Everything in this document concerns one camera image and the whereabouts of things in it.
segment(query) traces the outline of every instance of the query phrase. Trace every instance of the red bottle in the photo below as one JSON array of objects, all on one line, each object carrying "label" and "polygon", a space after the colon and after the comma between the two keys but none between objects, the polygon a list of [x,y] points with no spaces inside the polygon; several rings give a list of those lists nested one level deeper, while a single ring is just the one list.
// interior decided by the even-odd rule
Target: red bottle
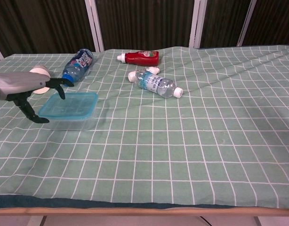
[{"label": "red bottle", "polygon": [[139,51],[136,53],[122,53],[117,59],[123,63],[139,66],[157,66],[159,63],[158,51]]}]

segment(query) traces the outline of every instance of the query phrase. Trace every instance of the black curtain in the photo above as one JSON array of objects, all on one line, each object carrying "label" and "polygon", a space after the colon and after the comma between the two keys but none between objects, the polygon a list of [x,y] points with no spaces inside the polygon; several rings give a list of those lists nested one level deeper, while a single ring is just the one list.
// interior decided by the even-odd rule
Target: black curtain
[{"label": "black curtain", "polygon": [[0,51],[95,51],[84,0],[0,0]]},{"label": "black curtain", "polygon": [[104,48],[189,45],[194,0],[96,0]]},{"label": "black curtain", "polygon": [[289,0],[257,0],[243,46],[289,45]]},{"label": "black curtain", "polygon": [[208,0],[200,48],[236,46],[250,0]]}]

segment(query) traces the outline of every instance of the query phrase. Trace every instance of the transparent container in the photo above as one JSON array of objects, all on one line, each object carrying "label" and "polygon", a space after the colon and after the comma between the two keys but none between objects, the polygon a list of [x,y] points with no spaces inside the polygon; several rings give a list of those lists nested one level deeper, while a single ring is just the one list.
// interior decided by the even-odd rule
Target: transparent container
[{"label": "transparent container", "polygon": [[90,130],[95,127],[94,109],[97,101],[95,92],[65,93],[65,100],[56,93],[39,110],[38,115],[49,120],[43,125],[45,129]]}]

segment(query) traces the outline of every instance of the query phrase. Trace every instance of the robotic arm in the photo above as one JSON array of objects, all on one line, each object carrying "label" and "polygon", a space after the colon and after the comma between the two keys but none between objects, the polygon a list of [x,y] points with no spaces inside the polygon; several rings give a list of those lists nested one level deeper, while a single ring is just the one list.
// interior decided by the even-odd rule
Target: robotic arm
[{"label": "robotic arm", "polygon": [[46,118],[35,114],[27,98],[34,90],[49,87],[58,91],[60,97],[65,99],[65,93],[60,84],[73,87],[74,84],[67,79],[49,78],[44,74],[32,72],[0,73],[0,100],[14,101],[15,105],[25,116],[35,123],[48,123]]}]

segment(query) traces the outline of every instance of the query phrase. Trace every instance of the white cap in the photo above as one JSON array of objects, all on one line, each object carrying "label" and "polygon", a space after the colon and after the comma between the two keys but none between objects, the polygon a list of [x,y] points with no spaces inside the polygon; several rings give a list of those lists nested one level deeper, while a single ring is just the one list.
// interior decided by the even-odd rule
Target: white cap
[{"label": "white cap", "polygon": [[159,67],[148,67],[146,70],[151,72],[152,74],[158,74],[160,72]]},{"label": "white cap", "polygon": [[137,80],[136,71],[132,71],[128,74],[128,79],[130,82],[135,82]]},{"label": "white cap", "polygon": [[120,60],[122,63],[125,63],[125,53],[122,53],[121,55],[117,56],[117,60]]},{"label": "white cap", "polygon": [[175,90],[174,90],[174,94],[173,96],[174,97],[177,97],[177,98],[180,98],[183,94],[183,89],[177,87]]},{"label": "white cap", "polygon": [[[44,75],[47,75],[48,77],[50,77],[48,69],[44,65],[36,65],[30,70],[30,72],[44,74]],[[46,93],[47,91],[49,91],[49,88],[48,87],[43,87],[41,89],[35,90],[33,93],[35,93],[35,94],[43,94],[43,93]]]}]

